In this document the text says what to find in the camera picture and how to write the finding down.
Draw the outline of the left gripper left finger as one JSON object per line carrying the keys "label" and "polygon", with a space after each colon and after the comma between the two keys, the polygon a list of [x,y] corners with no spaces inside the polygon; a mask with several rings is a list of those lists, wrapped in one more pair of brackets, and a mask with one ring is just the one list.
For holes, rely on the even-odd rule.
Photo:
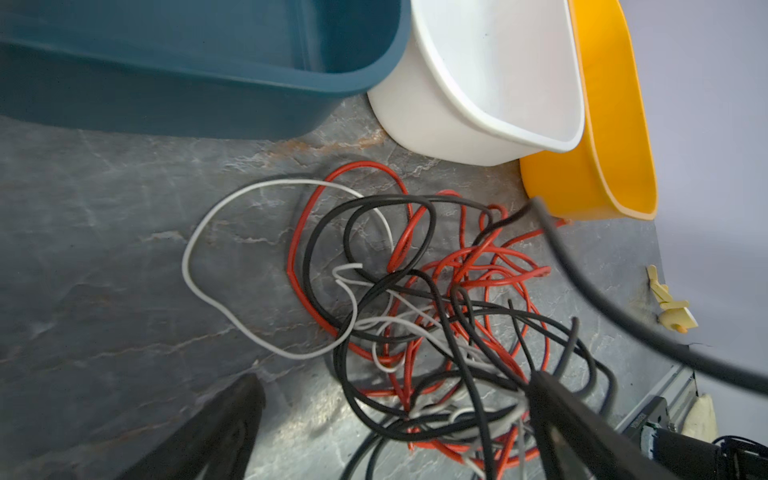
{"label": "left gripper left finger", "polygon": [[266,395],[253,373],[220,391],[121,479],[243,479]]}

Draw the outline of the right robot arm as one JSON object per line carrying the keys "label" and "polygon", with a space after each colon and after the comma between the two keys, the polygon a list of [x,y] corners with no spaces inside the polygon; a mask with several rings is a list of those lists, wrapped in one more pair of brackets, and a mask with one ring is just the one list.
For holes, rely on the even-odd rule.
{"label": "right robot arm", "polygon": [[645,457],[679,479],[765,479],[767,447],[751,439],[725,435],[712,441],[694,439],[673,429],[667,400],[653,396],[629,421],[622,434]]}

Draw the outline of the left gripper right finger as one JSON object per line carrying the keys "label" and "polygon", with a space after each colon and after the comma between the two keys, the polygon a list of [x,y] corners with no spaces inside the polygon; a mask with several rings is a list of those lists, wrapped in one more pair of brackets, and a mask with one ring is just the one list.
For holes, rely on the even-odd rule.
{"label": "left gripper right finger", "polygon": [[534,372],[527,387],[531,425],[548,479],[673,479],[565,389]]}

